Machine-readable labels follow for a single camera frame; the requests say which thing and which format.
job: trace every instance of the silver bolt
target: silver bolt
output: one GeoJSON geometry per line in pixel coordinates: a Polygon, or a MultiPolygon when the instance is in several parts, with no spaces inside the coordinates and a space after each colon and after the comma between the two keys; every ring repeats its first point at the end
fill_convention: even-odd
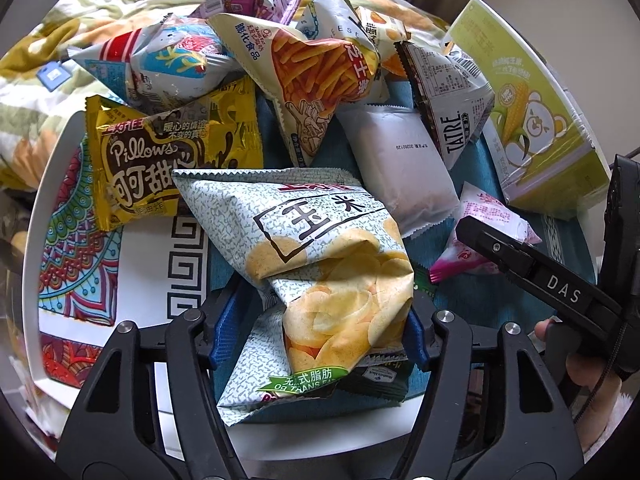
{"type": "Polygon", "coordinates": [[[196,321],[197,319],[200,319],[200,310],[197,308],[189,308],[184,311],[184,314],[182,314],[182,316],[187,321],[196,321]]]}
{"type": "Polygon", "coordinates": [[[131,332],[131,330],[133,330],[133,321],[123,321],[118,325],[116,330],[121,334],[126,334],[127,332],[131,332]]]}
{"type": "Polygon", "coordinates": [[[436,317],[443,323],[451,323],[456,319],[456,316],[450,310],[439,310],[436,317]]]}
{"type": "Polygon", "coordinates": [[[514,323],[513,321],[510,321],[507,324],[505,324],[504,329],[507,331],[507,333],[511,335],[518,335],[520,333],[520,325],[517,323],[514,323]]]}

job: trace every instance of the blue tag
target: blue tag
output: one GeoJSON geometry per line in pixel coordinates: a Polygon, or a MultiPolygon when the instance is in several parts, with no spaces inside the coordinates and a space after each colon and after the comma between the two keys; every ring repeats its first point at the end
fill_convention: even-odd
{"type": "Polygon", "coordinates": [[[56,88],[62,85],[67,79],[71,77],[71,74],[60,65],[57,61],[49,61],[36,73],[40,82],[46,86],[49,92],[53,92],[56,88]]]}

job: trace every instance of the wall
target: wall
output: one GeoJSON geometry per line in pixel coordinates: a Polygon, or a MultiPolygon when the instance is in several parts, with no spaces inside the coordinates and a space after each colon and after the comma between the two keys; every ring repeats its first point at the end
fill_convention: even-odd
{"type": "MultiPolygon", "coordinates": [[[[627,0],[486,0],[558,71],[609,163],[640,146],[640,20],[627,0]]],[[[580,218],[602,254],[604,204],[580,218]]]]}

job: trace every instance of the human hand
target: human hand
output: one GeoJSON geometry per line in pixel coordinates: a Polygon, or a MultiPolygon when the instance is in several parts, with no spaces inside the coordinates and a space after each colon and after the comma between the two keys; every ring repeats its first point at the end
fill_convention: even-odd
{"type": "MultiPolygon", "coordinates": [[[[552,319],[545,319],[536,324],[534,332],[540,341],[546,339],[546,328],[552,319]]],[[[569,355],[566,359],[566,371],[569,378],[578,386],[586,386],[591,391],[598,382],[606,362],[597,357],[585,357],[580,354],[569,355]]],[[[613,407],[618,400],[622,381],[611,371],[604,379],[598,393],[587,407],[584,415],[576,422],[575,430],[582,446],[582,452],[588,450],[607,427],[613,407]]]]}

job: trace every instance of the blue placemat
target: blue placemat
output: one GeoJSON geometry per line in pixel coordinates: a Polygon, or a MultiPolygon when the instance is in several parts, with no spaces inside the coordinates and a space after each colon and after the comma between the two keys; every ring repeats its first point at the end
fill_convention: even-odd
{"type": "MultiPolygon", "coordinates": [[[[409,83],[391,82],[388,86],[390,99],[387,104],[413,107],[409,83]]],[[[257,109],[258,126],[264,145],[265,168],[290,167],[290,160],[280,137],[273,109],[261,94],[257,98],[257,109]]],[[[342,125],[336,118],[333,118],[329,124],[324,141],[314,160],[314,166],[343,168],[357,178],[361,178],[342,125]]],[[[464,182],[468,181],[504,201],[484,138],[465,148],[450,171],[450,175],[458,194],[464,182]]],[[[577,219],[561,221],[538,214],[519,213],[529,221],[534,231],[542,238],[543,243],[538,245],[542,252],[553,255],[556,260],[594,283],[591,257],[577,219]]],[[[428,268],[440,256],[452,228],[453,220],[449,219],[417,238],[405,240],[409,257],[428,268]]],[[[213,246],[210,247],[209,262],[210,288],[213,290],[225,286],[233,270],[213,246]]],[[[439,308],[448,308],[459,314],[470,324],[498,328],[505,321],[514,320],[526,332],[530,332],[537,321],[553,314],[553,310],[548,305],[508,282],[501,274],[453,276],[440,283],[434,303],[439,308]]],[[[244,345],[246,331],[250,330],[251,325],[252,322],[243,323],[243,330],[238,333],[238,344],[232,356],[215,372],[216,396],[220,395],[223,385],[228,380],[244,345]]],[[[414,373],[409,380],[407,397],[423,393],[428,376],[414,368],[414,373]]],[[[249,420],[251,422],[287,422],[300,420],[300,418],[324,418],[392,405],[395,403],[337,390],[330,399],[304,400],[270,406],[249,420]]]]}

